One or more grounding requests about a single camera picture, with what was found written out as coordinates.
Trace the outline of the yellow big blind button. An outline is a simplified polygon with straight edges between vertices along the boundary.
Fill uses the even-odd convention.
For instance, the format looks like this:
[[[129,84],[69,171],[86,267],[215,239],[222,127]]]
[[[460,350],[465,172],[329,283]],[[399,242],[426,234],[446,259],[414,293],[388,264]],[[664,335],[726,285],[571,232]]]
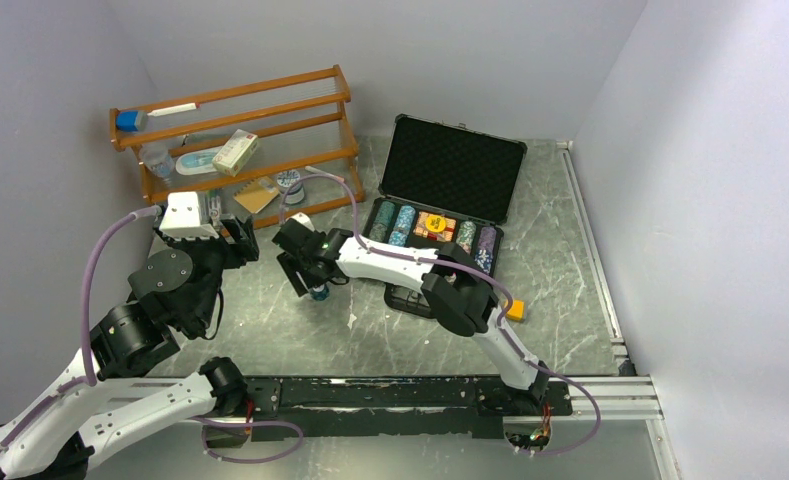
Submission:
[[[447,220],[441,215],[428,215],[425,226],[429,232],[439,234],[447,229]]]

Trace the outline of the black poker set case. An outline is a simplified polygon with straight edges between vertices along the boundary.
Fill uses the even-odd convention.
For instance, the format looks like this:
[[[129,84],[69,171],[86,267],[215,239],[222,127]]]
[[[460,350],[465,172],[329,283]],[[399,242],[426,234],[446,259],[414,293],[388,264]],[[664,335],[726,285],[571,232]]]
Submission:
[[[388,244],[398,211],[404,205],[416,210],[404,246],[408,248],[437,249],[449,243],[418,237],[413,233],[421,211],[457,220],[452,243],[455,243],[463,221],[474,222],[477,230],[469,254],[473,259],[480,230],[492,226],[496,229],[497,240],[494,263],[488,275],[494,275],[505,234],[502,226],[507,221],[527,151],[526,143],[520,140],[406,114],[398,115],[378,185],[381,196],[372,206],[362,227],[362,235],[367,237],[379,205],[385,200],[392,202],[396,209],[387,238],[381,243]]]

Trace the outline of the white dealer button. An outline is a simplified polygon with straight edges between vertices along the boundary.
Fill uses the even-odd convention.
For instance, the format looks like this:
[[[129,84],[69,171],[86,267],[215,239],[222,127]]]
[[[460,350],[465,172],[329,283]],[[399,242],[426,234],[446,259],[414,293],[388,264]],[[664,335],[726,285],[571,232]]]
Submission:
[[[505,318],[508,321],[522,323],[526,318],[526,304],[522,300],[513,299],[507,307]]]

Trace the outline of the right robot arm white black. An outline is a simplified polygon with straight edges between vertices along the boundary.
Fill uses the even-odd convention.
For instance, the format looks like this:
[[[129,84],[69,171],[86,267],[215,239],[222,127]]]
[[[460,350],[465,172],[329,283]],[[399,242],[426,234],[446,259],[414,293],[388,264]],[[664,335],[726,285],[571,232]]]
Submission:
[[[277,260],[298,295],[352,279],[415,291],[445,330],[473,340],[491,360],[518,412],[532,414],[546,403],[546,366],[508,325],[512,302],[499,298],[507,289],[459,245],[397,247],[346,229],[316,231],[296,218],[281,225],[273,242],[281,250]]]

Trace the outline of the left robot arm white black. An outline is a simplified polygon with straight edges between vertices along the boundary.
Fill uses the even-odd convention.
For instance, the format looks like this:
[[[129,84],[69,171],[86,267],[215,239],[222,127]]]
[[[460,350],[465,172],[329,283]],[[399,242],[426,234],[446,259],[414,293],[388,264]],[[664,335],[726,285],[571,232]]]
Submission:
[[[250,221],[227,215],[205,239],[166,238],[130,278],[128,300],[94,325],[59,377],[26,410],[0,425],[0,479],[82,479],[112,456],[177,422],[231,416],[247,406],[246,380],[227,357],[116,409],[179,351],[176,335],[205,338],[223,311],[222,275],[255,261]]]

